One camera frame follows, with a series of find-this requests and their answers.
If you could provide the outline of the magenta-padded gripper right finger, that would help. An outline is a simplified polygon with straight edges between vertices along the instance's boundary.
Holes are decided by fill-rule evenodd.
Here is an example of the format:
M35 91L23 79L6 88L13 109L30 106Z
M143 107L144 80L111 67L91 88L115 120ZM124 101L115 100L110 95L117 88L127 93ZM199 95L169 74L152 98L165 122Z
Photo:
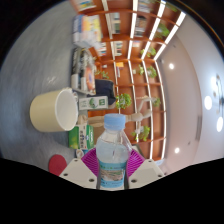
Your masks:
M164 177L153 159L144 159L132 150L126 165L126 176L130 189L141 188Z

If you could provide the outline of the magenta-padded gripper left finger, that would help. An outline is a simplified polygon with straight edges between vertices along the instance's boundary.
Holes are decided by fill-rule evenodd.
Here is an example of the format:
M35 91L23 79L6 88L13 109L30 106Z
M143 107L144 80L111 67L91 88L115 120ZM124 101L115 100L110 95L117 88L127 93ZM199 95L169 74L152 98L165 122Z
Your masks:
M74 158L60 177L84 188L95 189L99 174L96 149L91 149L81 159Z

